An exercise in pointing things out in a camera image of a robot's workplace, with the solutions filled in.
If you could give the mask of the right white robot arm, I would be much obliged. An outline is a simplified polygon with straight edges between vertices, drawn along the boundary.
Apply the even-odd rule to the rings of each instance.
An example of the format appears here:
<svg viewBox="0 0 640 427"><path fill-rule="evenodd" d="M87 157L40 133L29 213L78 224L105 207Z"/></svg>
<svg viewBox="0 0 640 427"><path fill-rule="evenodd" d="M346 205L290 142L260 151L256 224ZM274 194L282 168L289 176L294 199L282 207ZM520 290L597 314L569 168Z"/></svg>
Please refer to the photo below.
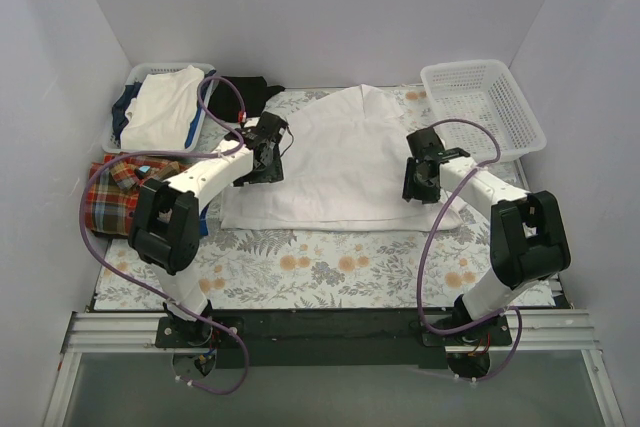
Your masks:
<svg viewBox="0 0 640 427"><path fill-rule="evenodd" d="M489 322L511 310L519 295L569 267L571 254L558 201L548 191L529 192L489 172L488 166L500 160L499 153L476 162L466 150L446 147L434 126L406 140L410 156L403 199L434 204L442 191L448 191L436 224L456 199L489 223L489 270L456 299L446 324L436 326L426 315L419 316L427 332L475 344L488 333Z"/></svg>

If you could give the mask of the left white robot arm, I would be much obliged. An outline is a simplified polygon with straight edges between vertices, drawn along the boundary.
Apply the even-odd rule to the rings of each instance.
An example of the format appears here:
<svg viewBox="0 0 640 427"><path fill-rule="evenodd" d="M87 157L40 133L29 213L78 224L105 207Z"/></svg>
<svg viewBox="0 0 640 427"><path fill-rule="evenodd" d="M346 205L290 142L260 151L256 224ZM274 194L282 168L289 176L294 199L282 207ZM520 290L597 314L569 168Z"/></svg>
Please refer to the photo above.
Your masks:
<svg viewBox="0 0 640 427"><path fill-rule="evenodd" d="M280 142L289 132L286 120L264 112L227 134L215 158L166 180L148 180L140 189L128 243L168 296L163 308L170 328L190 346L205 345L213 333L206 317L211 303L192 266L206 235L205 211L229 186L282 181Z"/></svg>

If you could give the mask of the white long sleeve shirt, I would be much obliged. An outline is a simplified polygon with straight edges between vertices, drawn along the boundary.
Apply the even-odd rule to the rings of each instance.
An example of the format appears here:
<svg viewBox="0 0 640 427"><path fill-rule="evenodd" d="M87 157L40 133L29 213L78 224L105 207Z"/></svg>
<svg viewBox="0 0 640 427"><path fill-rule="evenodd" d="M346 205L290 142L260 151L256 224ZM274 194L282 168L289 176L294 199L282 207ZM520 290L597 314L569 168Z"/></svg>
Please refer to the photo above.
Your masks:
<svg viewBox="0 0 640 427"><path fill-rule="evenodd" d="M450 230L464 202L444 219L440 202L403 199L410 150L404 111L384 90L360 85L331 93L287 115L294 136L280 182L229 187L224 229L316 231Z"/></svg>

